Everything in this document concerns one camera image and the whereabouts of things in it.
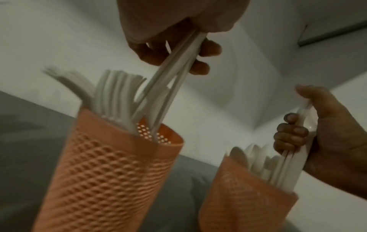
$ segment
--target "hand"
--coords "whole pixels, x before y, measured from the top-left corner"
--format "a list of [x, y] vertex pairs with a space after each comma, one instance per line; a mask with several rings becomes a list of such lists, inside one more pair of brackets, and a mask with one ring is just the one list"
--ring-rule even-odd
[[[120, 22], [129, 47], [139, 58], [151, 65], [161, 65], [171, 50], [188, 31], [230, 30], [242, 16], [249, 0], [117, 0]], [[222, 48], [206, 39], [199, 56], [220, 55]], [[210, 67], [196, 60], [190, 70], [194, 75], [206, 75]]]
[[[298, 86], [296, 91], [312, 101], [318, 114], [317, 135], [304, 170], [341, 190], [367, 199], [367, 133], [328, 90]], [[297, 114], [287, 114], [274, 135], [280, 154], [306, 142], [308, 131], [296, 126]]]

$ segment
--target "gray surface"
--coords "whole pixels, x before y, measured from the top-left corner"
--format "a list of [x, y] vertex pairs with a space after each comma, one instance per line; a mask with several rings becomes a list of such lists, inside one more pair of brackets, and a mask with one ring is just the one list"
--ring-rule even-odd
[[[0, 92], [0, 231], [28, 232], [74, 118]], [[179, 156], [140, 232], [194, 232], [216, 167]], [[298, 231], [286, 224], [284, 231]]]

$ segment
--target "orange mesh cup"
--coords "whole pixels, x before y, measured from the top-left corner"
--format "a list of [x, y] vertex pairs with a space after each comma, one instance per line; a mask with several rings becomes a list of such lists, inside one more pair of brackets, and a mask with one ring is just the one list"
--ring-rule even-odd
[[202, 232], [275, 232], [298, 200], [256, 177], [228, 156], [199, 212]]
[[146, 125], [136, 137], [88, 109], [78, 114], [33, 232], [134, 232], [183, 147], [169, 127], [150, 141]]

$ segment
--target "cutlery holder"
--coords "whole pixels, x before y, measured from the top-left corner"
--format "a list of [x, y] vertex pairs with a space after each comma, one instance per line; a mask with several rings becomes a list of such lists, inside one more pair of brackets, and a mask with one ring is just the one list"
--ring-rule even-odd
[[199, 212], [201, 232], [275, 232], [298, 200], [224, 156]]
[[141, 137], [81, 108], [33, 232], [135, 232], [183, 147], [162, 124], [160, 143], [142, 121]]

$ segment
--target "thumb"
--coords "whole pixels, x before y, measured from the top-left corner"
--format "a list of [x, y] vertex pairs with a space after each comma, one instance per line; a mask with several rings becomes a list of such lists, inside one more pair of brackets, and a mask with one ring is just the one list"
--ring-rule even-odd
[[296, 91], [301, 97], [312, 102], [319, 118], [349, 113], [336, 97], [323, 87], [298, 85]]

